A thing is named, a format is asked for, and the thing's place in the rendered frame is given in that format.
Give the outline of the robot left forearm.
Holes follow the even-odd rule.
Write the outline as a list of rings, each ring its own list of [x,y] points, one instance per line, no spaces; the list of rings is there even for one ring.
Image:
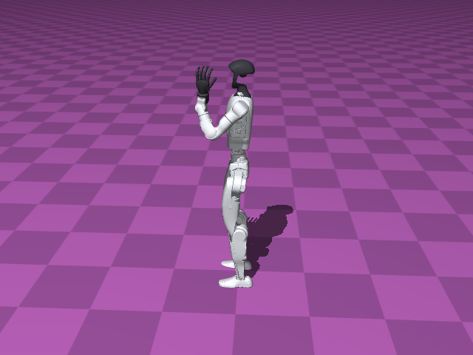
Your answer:
[[[198,118],[200,120],[199,124],[207,138],[214,138],[217,134],[217,131],[213,127],[212,119],[210,118],[208,106],[205,103],[205,98],[197,97],[197,104],[195,110],[198,113]]]

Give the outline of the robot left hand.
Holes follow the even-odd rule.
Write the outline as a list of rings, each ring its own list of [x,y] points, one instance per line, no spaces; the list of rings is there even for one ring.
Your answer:
[[[200,69],[200,67],[197,68],[197,71],[196,71],[196,85],[197,85],[197,89],[199,90],[197,92],[197,97],[199,96],[201,98],[205,98],[205,103],[207,104],[208,101],[209,101],[210,88],[213,86],[213,84],[216,81],[217,77],[214,77],[213,81],[210,83],[209,79],[210,79],[210,74],[211,74],[211,71],[213,70],[213,68],[211,68],[209,70],[208,75],[207,75],[207,79],[206,79],[206,73],[207,73],[208,66],[205,68],[205,71],[203,73],[204,67],[205,66],[202,66],[202,68],[200,70],[200,79],[199,79],[199,69]]]

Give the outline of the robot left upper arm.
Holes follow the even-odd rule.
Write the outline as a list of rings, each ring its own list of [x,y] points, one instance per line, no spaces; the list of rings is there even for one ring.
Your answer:
[[[214,138],[208,138],[212,141],[220,138],[233,124],[243,118],[248,113],[249,106],[244,101],[237,101],[229,111],[220,119],[219,125],[214,127],[217,134]]]

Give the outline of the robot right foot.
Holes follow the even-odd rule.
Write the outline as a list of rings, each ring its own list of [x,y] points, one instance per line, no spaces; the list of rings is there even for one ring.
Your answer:
[[[235,268],[235,267],[234,267],[234,262],[233,262],[233,260],[224,260],[224,261],[221,262],[221,264],[222,264],[223,266]],[[250,263],[249,261],[247,261],[247,260],[245,260],[244,269],[245,269],[245,270],[250,270],[250,269],[252,269],[251,263]]]

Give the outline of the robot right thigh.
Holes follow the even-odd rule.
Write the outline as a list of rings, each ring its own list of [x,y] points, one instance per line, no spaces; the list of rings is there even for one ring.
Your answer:
[[[227,177],[230,177],[229,174],[228,174],[228,169],[227,169],[227,172],[226,172],[226,175],[225,175],[225,182],[227,180]],[[225,182],[224,182],[224,186],[225,186]],[[224,187],[223,187],[224,189]],[[238,194],[240,196],[240,193]],[[239,217],[237,218],[237,223],[241,223],[241,224],[244,224],[247,222],[247,215],[246,213],[244,213],[243,211],[239,210]]]

